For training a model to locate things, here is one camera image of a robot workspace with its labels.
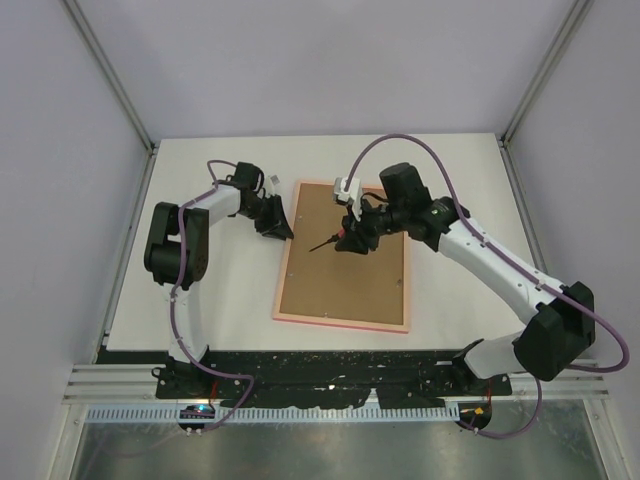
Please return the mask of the red handled screwdriver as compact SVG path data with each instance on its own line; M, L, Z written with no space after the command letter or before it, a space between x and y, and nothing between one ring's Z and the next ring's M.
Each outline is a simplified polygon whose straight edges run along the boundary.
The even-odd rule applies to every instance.
M316 245L314 247L312 247L309 252L314 252L317 251L318 249L327 246L327 245L331 245L334 243L337 243L340 239L342 239L344 237L344 231L340 230L339 232L333 234L329 239L321 242L319 245Z

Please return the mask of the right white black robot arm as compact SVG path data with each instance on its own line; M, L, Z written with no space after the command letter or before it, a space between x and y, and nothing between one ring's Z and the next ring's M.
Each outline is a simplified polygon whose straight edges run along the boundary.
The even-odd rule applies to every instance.
M399 163L379 177L384 194L377 206L359 180L336 179L333 200L347 211L334 238L336 250L366 255L382 236L405 233L472 273L524 325L515 334L476 340L454 356L452 381L459 391L474 394L507 373L551 381L594 343L595 322L584 312L594 305L588 287L566 286L509 251L493 252L486 235L473 234L479 226L470 213L450 197L432 198L414 166Z

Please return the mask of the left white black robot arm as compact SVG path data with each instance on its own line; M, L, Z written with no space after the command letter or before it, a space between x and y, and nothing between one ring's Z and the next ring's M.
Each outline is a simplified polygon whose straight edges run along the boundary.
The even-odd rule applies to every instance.
M143 264L162 287L168 305L170 346L165 366L152 375L161 386L201 398L214 379L252 383L248 374L225 373L204 364L209 343L203 337L200 282L209 265L209 232L220 221L238 215L251 220L263 237L290 240L279 179L247 162L210 160L212 184L182 204L160 202L154 207Z

